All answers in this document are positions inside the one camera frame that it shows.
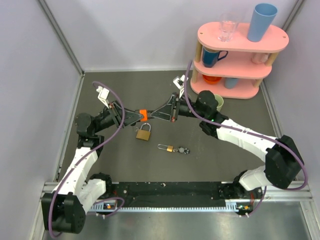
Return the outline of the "orange black hook lock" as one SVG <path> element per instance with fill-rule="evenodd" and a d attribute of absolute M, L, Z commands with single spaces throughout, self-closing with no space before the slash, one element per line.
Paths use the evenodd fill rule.
<path fill-rule="evenodd" d="M 138 109 L 135 112 L 141 115 L 140 122 L 146 122 L 148 120 L 148 111 L 146 109 Z"/>

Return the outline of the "large brass padlock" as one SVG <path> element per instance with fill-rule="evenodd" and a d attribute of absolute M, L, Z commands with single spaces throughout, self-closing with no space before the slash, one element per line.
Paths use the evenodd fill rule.
<path fill-rule="evenodd" d="M 152 126 L 149 123 L 143 123 L 140 128 L 136 131 L 136 138 L 139 140 L 148 141 L 151 136 Z"/>

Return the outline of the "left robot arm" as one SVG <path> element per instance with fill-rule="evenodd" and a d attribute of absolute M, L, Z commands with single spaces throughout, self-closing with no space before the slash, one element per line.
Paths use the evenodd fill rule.
<path fill-rule="evenodd" d="M 107 104 L 97 116 L 80 113 L 75 118 L 78 143 L 74 158 L 54 190 L 45 193 L 41 199 L 44 228 L 51 237 L 80 233 L 87 213 L 94 206 L 114 201 L 117 211 L 123 207 L 125 200 L 114 195 L 109 175 L 98 173 L 87 177 L 108 142 L 98 132 L 116 126 L 113 133 L 116 136 L 121 128 L 147 118 L 147 110 L 132 111 L 119 101 Z"/>

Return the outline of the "small brass padlock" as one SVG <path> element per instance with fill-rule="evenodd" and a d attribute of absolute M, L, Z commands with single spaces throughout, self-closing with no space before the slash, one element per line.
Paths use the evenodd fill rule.
<path fill-rule="evenodd" d="M 157 148 L 160 150 L 165 150 L 167 152 L 173 152 L 174 147 L 172 145 L 164 145 L 164 144 L 158 144 Z"/>

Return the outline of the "black white keychain charm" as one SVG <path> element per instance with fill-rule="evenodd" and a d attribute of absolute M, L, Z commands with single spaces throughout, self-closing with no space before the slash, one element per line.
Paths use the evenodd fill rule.
<path fill-rule="evenodd" d="M 180 154 L 185 154 L 185 155 L 190 153 L 190 150 L 188 148 L 185 148 L 185 147 L 174 148 L 172 151 L 174 153 L 180 153 Z"/>

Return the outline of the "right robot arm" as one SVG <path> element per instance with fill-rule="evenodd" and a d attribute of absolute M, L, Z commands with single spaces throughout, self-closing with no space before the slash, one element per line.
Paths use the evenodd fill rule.
<path fill-rule="evenodd" d="M 226 199 L 245 198 L 252 190 L 274 186 L 287 190 L 302 170 L 304 163 L 293 139 L 265 136 L 245 128 L 218 110 L 218 101 L 212 92 L 201 91 L 195 102 L 173 93 L 168 102 L 152 111 L 150 116 L 174 122 L 179 116 L 199 117 L 201 130 L 208 136 L 234 144 L 264 162 L 253 170 L 244 170 L 222 188 Z"/>

